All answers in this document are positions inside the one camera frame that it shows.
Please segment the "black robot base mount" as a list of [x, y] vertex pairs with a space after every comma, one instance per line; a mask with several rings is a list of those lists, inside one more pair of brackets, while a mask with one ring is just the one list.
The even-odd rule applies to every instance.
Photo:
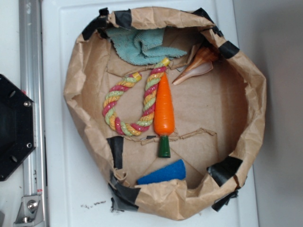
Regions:
[[6, 181], [35, 148], [33, 101], [0, 76], [0, 180]]

